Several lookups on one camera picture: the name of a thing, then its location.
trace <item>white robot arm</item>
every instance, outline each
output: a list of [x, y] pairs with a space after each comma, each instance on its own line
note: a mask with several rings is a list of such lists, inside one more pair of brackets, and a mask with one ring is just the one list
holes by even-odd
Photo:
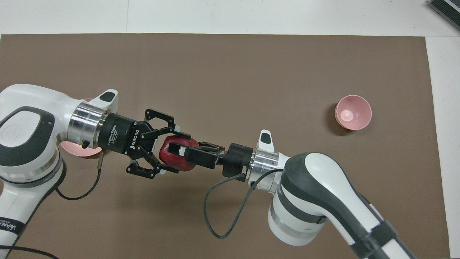
[[263, 130], [252, 161], [248, 183], [269, 170], [283, 168], [257, 187], [274, 194], [268, 222], [283, 242], [306, 245], [329, 219], [360, 259], [415, 258], [388, 221], [327, 155], [302, 153], [287, 158], [275, 152], [270, 132]]
[[[65, 176], [57, 145], [69, 140], [97, 147], [99, 128], [116, 110], [118, 92], [91, 102], [27, 84], [0, 93], [0, 245], [14, 245], [39, 204]], [[0, 258], [9, 250], [1, 249]]]

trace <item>red apple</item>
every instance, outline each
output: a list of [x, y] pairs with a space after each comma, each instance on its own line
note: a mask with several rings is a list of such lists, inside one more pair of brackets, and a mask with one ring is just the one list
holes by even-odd
[[186, 139], [179, 136], [168, 136], [165, 139], [163, 146], [160, 148], [159, 158], [161, 161], [163, 161], [163, 163], [179, 171], [192, 170], [195, 167], [195, 164], [185, 161], [185, 157], [183, 156], [171, 154], [168, 152], [169, 143], [171, 142], [175, 142], [184, 146], [199, 147], [200, 145], [198, 145], [198, 142], [192, 138]]

